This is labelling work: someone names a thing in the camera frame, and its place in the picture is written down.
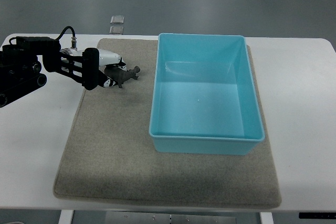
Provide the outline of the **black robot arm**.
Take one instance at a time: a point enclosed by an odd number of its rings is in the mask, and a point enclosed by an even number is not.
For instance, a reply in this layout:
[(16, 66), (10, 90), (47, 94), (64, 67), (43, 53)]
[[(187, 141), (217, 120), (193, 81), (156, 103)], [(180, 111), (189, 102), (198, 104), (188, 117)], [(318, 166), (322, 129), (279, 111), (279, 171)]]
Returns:
[(49, 37), (16, 36), (1, 50), (1, 107), (32, 93), (47, 82), (39, 55), (54, 55), (60, 42)]

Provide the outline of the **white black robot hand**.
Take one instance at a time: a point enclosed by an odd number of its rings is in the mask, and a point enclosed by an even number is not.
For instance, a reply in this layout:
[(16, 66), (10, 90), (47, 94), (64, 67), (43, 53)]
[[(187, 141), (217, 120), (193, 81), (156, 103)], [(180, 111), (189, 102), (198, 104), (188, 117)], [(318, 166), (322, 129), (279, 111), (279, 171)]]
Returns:
[(110, 77), (103, 72), (106, 67), (127, 70), (119, 54), (104, 49), (65, 48), (60, 54), (60, 69), (57, 72), (82, 84), (87, 90), (93, 90), (97, 86), (106, 88), (120, 84), (117, 77)]

